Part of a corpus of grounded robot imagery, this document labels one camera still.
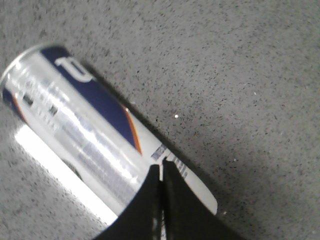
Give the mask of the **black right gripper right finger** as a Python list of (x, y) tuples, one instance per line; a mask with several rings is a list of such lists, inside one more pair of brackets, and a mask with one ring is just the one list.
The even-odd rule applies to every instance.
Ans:
[(163, 209), (168, 240), (243, 240), (223, 224), (189, 188), (176, 165), (163, 166)]

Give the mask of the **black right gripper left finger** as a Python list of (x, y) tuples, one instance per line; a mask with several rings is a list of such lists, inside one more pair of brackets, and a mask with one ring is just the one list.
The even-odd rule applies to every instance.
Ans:
[(115, 222), (96, 240), (159, 240), (161, 238), (160, 167), (151, 165), (139, 191)]

